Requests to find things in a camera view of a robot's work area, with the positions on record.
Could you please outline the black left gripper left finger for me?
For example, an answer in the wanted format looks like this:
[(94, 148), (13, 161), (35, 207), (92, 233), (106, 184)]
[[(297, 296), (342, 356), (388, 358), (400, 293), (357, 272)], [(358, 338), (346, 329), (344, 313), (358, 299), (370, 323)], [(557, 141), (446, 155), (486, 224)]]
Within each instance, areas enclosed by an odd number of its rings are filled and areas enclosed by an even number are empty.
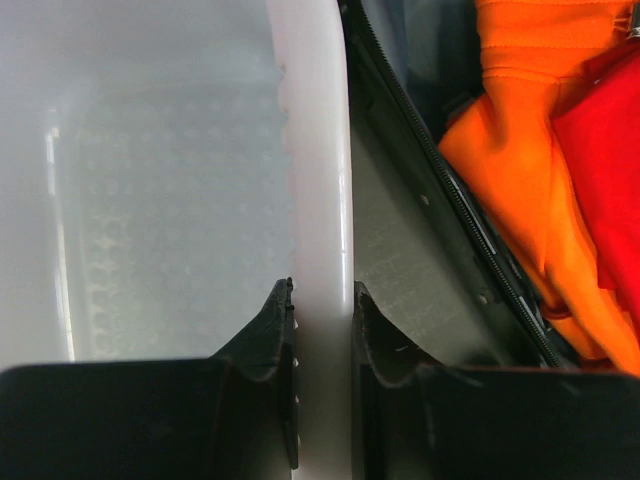
[(5, 479), (288, 479), (298, 465), (294, 306), (278, 280), (207, 358), (1, 375)]

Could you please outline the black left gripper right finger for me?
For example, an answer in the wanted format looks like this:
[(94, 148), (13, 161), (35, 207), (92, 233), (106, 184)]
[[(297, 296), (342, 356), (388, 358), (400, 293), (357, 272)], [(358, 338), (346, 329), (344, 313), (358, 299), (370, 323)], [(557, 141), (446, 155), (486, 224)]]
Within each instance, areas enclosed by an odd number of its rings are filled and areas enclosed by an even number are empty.
[(635, 479), (639, 381), (620, 373), (445, 366), (354, 288), (357, 479)]

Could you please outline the white black space suitcase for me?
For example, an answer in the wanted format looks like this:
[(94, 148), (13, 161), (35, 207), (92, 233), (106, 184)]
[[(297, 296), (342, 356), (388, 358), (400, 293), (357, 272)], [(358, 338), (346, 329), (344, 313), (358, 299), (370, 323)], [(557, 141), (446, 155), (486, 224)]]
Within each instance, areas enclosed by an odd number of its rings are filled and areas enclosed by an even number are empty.
[(480, 1), (343, 1), (353, 101), (430, 228), (437, 258), (510, 364), (591, 367), (543, 316), (541, 295), (440, 142), (483, 94)]

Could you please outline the white plastic basket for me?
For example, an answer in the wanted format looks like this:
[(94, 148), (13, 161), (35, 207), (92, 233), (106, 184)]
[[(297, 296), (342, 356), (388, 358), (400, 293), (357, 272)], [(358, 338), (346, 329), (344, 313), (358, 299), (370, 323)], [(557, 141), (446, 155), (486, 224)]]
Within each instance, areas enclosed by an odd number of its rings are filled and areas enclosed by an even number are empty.
[(334, 1), (1, 5), (1, 375), (207, 358), (290, 280), (298, 465), (352, 477)]

